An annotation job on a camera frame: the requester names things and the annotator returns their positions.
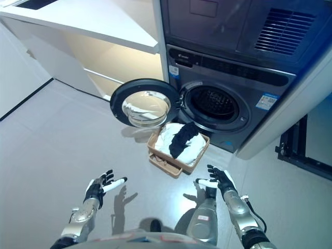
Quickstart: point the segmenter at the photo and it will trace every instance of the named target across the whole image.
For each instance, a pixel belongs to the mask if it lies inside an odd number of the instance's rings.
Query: black cable
[[[251,212],[252,212],[254,215],[256,215],[256,217],[257,217],[258,219],[260,219],[260,221],[263,223],[263,225],[264,225],[264,233],[266,233],[267,226],[266,226],[265,221],[263,220],[262,217],[260,217],[260,216],[254,211],[253,206],[251,206],[251,203],[250,203],[248,200],[246,201],[246,203],[247,203],[248,207],[250,208]]]

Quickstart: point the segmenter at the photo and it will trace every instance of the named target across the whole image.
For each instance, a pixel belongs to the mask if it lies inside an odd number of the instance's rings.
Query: open washing machine door
[[[180,108],[178,91],[157,79],[135,79],[117,88],[110,99],[114,116],[135,127],[156,127],[174,119]]]

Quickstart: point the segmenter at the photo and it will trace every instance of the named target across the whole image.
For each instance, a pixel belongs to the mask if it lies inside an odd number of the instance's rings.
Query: vent grille
[[[291,56],[314,20],[311,14],[271,8],[255,49]]]

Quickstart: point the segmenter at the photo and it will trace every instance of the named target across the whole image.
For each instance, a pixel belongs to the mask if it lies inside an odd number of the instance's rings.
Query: robotic arm
[[[72,209],[68,225],[63,229],[59,238],[51,249],[61,249],[74,244],[84,242],[88,239],[89,233],[94,229],[94,220],[97,210],[103,206],[103,197],[106,192],[120,186],[127,181],[126,177],[113,180],[112,170],[102,174],[89,183],[83,205],[80,208]]]
[[[250,213],[248,197],[241,198],[227,171],[208,165],[213,180],[197,179],[196,182],[208,187],[219,188],[227,204],[230,219],[245,249],[276,249]]]

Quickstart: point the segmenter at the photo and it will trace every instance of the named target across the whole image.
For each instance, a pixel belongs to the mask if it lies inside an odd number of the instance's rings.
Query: blue sticker
[[[280,96],[271,93],[264,93],[258,101],[256,107],[263,110],[269,110]]]
[[[176,66],[168,66],[168,72],[170,73],[170,76],[174,79],[180,79],[180,75],[178,73],[178,67]]]

